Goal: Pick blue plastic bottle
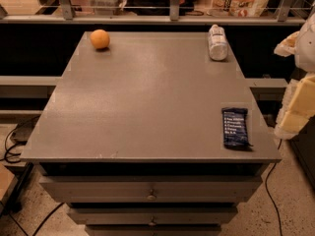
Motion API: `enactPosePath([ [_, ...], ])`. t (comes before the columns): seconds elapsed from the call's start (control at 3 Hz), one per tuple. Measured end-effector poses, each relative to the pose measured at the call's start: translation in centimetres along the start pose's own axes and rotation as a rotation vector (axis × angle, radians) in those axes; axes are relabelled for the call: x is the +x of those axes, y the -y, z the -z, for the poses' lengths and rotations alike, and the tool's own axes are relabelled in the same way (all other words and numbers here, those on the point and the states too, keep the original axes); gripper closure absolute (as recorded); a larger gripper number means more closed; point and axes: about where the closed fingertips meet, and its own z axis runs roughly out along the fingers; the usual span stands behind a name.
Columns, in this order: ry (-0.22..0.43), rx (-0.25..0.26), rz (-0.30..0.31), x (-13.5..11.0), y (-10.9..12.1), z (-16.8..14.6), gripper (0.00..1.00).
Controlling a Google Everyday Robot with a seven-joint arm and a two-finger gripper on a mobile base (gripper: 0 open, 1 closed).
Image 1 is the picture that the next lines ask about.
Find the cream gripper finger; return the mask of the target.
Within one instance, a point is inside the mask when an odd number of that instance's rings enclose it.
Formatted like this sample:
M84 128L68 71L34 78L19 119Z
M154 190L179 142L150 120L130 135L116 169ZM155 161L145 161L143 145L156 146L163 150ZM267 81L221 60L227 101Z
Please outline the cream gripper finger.
M294 55L296 53L296 43L298 35L298 31L290 34L287 38L285 38L281 43L276 46L276 48L274 49L274 53L282 57Z
M287 85L279 111L275 135L284 140L296 136L315 116L315 74L301 80L292 79Z

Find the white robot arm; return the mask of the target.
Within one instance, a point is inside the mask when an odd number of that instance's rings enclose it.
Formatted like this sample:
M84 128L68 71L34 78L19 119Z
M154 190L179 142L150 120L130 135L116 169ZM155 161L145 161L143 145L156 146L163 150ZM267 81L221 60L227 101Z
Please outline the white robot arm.
M274 53L293 55L295 66L306 73L299 81L291 79L286 86L276 120L275 135L290 140L315 116L315 14L299 31L279 43Z

